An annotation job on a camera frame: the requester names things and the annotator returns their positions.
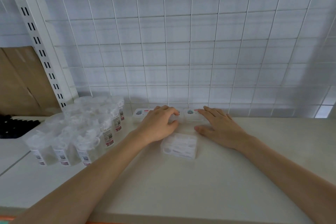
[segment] person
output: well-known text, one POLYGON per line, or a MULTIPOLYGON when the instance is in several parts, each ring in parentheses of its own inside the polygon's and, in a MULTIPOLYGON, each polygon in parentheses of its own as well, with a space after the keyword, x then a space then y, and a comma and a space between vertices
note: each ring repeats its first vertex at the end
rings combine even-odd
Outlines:
MULTIPOLYGON (((335 223, 335 185, 247 134, 221 109, 205 106, 199 109, 199 113, 210 122, 211 128, 195 126, 198 133, 246 156, 314 222, 335 223)), ((172 114, 178 115, 179 112, 166 105, 157 106, 117 146, 38 201, 11 224, 84 224, 95 205, 132 159, 149 143, 174 132, 179 124, 177 120, 168 123, 172 114)))

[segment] forearm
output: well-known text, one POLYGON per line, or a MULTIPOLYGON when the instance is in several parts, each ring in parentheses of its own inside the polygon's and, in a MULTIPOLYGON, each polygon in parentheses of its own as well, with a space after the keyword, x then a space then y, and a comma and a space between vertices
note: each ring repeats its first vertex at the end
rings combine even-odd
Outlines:
POLYGON ((336 219, 336 186, 251 137, 238 149, 288 195, 314 222, 336 219))
POLYGON ((12 223, 83 224, 113 181, 144 148, 131 132, 90 166, 45 196, 12 223))

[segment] black plastic item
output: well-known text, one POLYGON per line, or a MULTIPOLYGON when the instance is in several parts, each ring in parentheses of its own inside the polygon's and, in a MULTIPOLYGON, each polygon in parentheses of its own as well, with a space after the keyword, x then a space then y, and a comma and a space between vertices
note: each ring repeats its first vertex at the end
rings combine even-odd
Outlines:
POLYGON ((38 124, 38 120, 12 120, 10 115, 0 115, 0 138, 21 137, 38 124))

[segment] brown cardboard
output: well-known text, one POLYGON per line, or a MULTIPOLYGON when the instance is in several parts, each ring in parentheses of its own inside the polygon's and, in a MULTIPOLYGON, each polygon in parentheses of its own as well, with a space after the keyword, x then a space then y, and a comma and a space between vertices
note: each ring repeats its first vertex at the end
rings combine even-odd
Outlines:
POLYGON ((44 68, 31 46, 0 52, 0 113, 50 116, 61 112, 44 68))

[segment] orange edge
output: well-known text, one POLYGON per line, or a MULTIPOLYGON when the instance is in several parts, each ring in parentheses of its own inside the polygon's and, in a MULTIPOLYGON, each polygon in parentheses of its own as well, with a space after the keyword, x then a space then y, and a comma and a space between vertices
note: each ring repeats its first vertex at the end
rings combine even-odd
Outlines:
MULTIPOLYGON (((14 216, 0 215, 0 220, 14 220, 14 216)), ((117 224, 117 223, 106 223, 106 222, 86 222, 86 224, 117 224)))

